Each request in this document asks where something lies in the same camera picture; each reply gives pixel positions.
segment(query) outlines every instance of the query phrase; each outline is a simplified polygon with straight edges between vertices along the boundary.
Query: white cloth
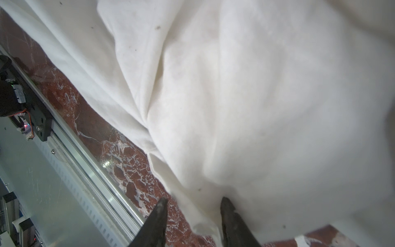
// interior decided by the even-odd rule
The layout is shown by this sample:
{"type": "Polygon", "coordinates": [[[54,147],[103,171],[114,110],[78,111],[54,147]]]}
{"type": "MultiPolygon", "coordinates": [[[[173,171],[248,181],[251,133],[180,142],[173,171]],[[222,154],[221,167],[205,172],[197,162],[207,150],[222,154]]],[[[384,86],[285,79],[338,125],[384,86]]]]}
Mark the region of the white cloth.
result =
{"type": "Polygon", "coordinates": [[[393,192],[394,1],[0,0],[142,148],[191,228],[263,243],[393,192]]]}

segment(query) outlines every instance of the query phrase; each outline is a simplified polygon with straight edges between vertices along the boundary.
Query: cable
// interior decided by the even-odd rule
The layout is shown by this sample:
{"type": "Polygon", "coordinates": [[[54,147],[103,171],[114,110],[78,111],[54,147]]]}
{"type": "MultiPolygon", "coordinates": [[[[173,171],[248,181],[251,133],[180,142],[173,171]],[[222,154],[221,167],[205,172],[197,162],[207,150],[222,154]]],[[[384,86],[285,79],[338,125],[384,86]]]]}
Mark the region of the cable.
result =
{"type": "Polygon", "coordinates": [[[24,113],[25,111],[27,111],[27,108],[25,108],[23,111],[17,112],[17,113],[15,113],[15,114],[12,114],[12,115],[7,116],[7,117],[13,117],[13,116],[18,115],[18,114],[20,114],[20,113],[24,113]]]}
{"type": "Polygon", "coordinates": [[[27,114],[29,114],[30,128],[32,129],[32,135],[33,135],[33,137],[31,139],[33,139],[34,138],[34,131],[33,131],[33,125],[32,125],[32,118],[30,117],[30,112],[28,112],[27,109],[25,109],[24,111],[26,111],[27,114]]]}
{"type": "Polygon", "coordinates": [[[32,135],[33,135],[33,137],[32,137],[31,139],[33,139],[33,138],[34,138],[34,131],[33,131],[33,125],[32,125],[32,118],[31,118],[30,112],[28,112],[27,108],[24,109],[23,111],[17,112],[17,113],[12,114],[12,115],[10,115],[10,116],[8,116],[8,117],[13,117],[13,116],[15,116],[15,115],[18,115],[18,114],[24,113],[24,112],[27,112],[27,114],[29,114],[30,128],[32,129],[32,135]]]}

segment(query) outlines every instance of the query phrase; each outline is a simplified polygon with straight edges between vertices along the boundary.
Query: white fabric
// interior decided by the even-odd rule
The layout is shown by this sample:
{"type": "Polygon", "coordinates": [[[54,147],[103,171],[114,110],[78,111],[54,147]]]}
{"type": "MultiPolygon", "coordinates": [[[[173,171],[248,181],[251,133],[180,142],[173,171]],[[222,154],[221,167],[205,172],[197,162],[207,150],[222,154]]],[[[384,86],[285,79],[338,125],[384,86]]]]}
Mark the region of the white fabric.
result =
{"type": "Polygon", "coordinates": [[[222,196],[263,243],[393,192],[394,1],[61,2],[0,5],[218,246],[222,196]]]}

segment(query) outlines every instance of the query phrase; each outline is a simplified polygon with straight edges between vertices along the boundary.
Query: black bracket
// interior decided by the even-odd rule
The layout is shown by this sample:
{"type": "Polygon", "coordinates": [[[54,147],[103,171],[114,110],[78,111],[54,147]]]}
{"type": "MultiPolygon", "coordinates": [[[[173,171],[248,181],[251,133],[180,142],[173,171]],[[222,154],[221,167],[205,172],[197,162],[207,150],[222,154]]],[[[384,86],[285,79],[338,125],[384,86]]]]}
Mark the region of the black bracket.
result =
{"type": "MultiPolygon", "coordinates": [[[[224,247],[261,247],[227,197],[221,201],[221,216],[224,247]]],[[[166,224],[167,199],[162,197],[128,247],[164,247],[166,224]]]]}
{"type": "Polygon", "coordinates": [[[3,70],[3,76],[15,80],[14,83],[22,86],[26,98],[26,103],[23,103],[23,106],[30,113],[34,135],[41,141],[46,141],[51,134],[52,114],[11,63],[5,63],[3,70]]]}

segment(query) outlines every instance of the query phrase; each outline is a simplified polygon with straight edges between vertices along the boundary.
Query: red marble surface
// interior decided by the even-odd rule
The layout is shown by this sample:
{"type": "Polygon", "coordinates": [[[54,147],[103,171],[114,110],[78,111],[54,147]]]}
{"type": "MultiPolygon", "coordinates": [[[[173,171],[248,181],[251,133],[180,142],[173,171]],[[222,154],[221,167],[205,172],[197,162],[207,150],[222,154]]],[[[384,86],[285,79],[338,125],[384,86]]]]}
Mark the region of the red marble surface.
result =
{"type": "MultiPolygon", "coordinates": [[[[145,154],[86,103],[64,74],[47,58],[41,47],[2,9],[0,9],[0,44],[30,76],[145,217],[149,215],[160,197],[170,198],[166,232],[169,246],[213,246],[210,237],[192,233],[177,203],[150,172],[145,154]]],[[[311,246],[331,246],[337,234],[336,229],[327,226],[306,236],[312,240],[311,246]]],[[[296,247],[297,244],[292,239],[267,243],[263,246],[296,247]]]]}

